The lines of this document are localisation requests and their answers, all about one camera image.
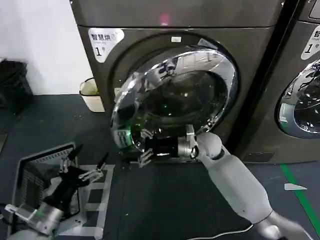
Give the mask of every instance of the white wall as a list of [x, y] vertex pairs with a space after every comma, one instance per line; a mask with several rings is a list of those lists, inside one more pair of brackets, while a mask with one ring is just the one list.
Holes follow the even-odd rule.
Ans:
[[92, 77], [69, 0], [0, 0], [0, 58], [28, 63], [35, 95], [76, 94]]

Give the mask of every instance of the green tape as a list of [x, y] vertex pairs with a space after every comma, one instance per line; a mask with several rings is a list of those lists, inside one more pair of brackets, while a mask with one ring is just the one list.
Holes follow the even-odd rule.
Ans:
[[[280, 164], [280, 168], [289, 183], [297, 184], [297, 181], [296, 181], [294, 175], [291, 173], [291, 171], [287, 165]], [[320, 237], [320, 221], [317, 218], [315, 211], [312, 209], [311, 204], [308, 202], [307, 197], [303, 191], [304, 190], [294, 190], [294, 194], [298, 198], [301, 206], [303, 207], [306, 215], [308, 216], [311, 224], [313, 225], [314, 230], [316, 231], [316, 233]]]

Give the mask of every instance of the trash bin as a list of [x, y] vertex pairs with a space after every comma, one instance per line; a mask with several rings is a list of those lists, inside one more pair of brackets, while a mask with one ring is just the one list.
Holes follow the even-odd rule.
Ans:
[[19, 114], [31, 101], [33, 93], [26, 75], [26, 63], [8, 60], [0, 62], [0, 108]]

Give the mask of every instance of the round window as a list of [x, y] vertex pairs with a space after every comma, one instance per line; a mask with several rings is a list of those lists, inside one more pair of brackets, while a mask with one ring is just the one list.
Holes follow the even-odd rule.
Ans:
[[289, 85], [280, 100], [282, 129], [298, 138], [320, 134], [320, 60], [310, 63]]
[[207, 47], [163, 52], [127, 79], [111, 117], [111, 130], [122, 149], [144, 151], [148, 136], [177, 134], [192, 124], [209, 131], [223, 117], [237, 92], [235, 65]]

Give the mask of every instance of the front-loading machine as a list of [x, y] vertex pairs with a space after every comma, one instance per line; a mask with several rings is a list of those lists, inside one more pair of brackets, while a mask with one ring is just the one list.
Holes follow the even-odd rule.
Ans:
[[298, 163], [320, 155], [320, 1], [300, 1], [249, 118], [235, 126], [244, 162]]
[[131, 153], [143, 151], [142, 130], [161, 134], [186, 124], [196, 133], [212, 129], [225, 143], [283, 1], [77, 0], [71, 6], [104, 108], [110, 117], [116, 112], [115, 142]]

